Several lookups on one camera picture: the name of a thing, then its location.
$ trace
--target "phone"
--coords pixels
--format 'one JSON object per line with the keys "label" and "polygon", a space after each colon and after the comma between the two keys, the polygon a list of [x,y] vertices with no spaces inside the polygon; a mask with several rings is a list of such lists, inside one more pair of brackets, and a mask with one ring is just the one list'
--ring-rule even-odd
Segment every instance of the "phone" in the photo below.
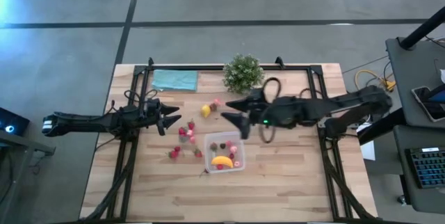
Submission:
{"label": "phone", "polygon": [[423,86],[412,89],[411,92],[431,121],[437,122],[445,119],[445,109],[442,104],[430,101],[431,89]]}

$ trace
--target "blue towel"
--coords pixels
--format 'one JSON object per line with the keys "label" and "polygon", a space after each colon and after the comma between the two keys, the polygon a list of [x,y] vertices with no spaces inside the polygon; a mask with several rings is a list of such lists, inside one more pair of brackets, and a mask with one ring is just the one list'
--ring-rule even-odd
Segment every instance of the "blue towel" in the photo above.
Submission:
{"label": "blue towel", "polygon": [[197,71],[155,70],[152,87],[157,90],[193,90],[197,87]]}

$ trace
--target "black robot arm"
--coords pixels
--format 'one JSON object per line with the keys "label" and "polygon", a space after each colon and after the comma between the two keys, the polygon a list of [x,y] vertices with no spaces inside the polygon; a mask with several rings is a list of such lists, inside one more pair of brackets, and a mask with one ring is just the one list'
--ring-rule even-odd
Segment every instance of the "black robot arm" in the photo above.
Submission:
{"label": "black robot arm", "polygon": [[376,86],[369,86],[355,93],[329,99],[278,97],[280,89],[281,85],[279,85],[277,97],[271,103],[266,100],[264,86],[252,89],[250,95],[244,99],[226,103],[233,109],[247,113],[248,117],[243,116],[242,113],[221,113],[221,115],[240,129],[242,139],[247,139],[250,125],[261,124],[288,129],[296,125],[313,126],[331,113],[350,109],[340,118],[329,118],[324,122],[326,135],[332,138],[344,133],[348,125],[364,116],[370,113],[387,112],[392,106],[391,98],[383,89]]}
{"label": "black robot arm", "polygon": [[166,106],[159,99],[148,99],[141,109],[129,105],[116,109],[115,113],[111,113],[110,109],[101,116],[54,112],[43,118],[42,133],[48,137],[62,136],[69,132],[109,132],[119,136],[133,129],[156,125],[159,134],[163,136],[164,128],[167,129],[181,117],[167,115],[178,110],[179,107]]}

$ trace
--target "gray floor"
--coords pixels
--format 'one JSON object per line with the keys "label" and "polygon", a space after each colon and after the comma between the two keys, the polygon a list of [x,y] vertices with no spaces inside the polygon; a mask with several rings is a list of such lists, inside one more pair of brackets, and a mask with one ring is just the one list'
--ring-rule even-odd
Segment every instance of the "gray floor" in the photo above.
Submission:
{"label": "gray floor", "polygon": [[[130,0],[0,0],[1,23],[124,22]],[[443,0],[138,0],[134,21],[249,19],[418,19]],[[385,56],[385,40],[418,25],[244,26],[132,29],[123,63],[223,63],[235,53],[262,62],[281,56],[287,63],[340,63],[349,70]],[[41,120],[53,111],[103,111],[122,35],[115,29],[0,29],[0,106],[31,120],[29,136],[57,147],[31,171],[20,198],[17,223],[73,221],[79,215],[96,134],[45,138]],[[441,26],[431,37],[445,35]],[[367,65],[382,74],[388,59]],[[356,90],[355,71],[344,74]],[[370,77],[360,77],[364,86]],[[397,93],[391,95],[395,108]],[[401,194],[395,175],[370,168],[380,217],[393,221],[441,223],[444,216],[415,212],[395,202]]]}

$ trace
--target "yellow fruit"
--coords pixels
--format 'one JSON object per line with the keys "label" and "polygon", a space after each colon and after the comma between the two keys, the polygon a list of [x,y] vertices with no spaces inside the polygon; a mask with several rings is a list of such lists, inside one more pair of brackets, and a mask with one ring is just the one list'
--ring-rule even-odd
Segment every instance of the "yellow fruit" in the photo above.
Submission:
{"label": "yellow fruit", "polygon": [[215,157],[211,160],[211,164],[216,166],[218,164],[222,164],[222,165],[226,165],[230,168],[234,167],[234,163],[232,162],[232,160],[229,157],[224,157],[224,156],[219,156],[219,157]]}
{"label": "yellow fruit", "polygon": [[209,105],[204,105],[201,108],[201,114],[204,116],[204,118],[207,118],[207,116],[210,115],[211,109]]}

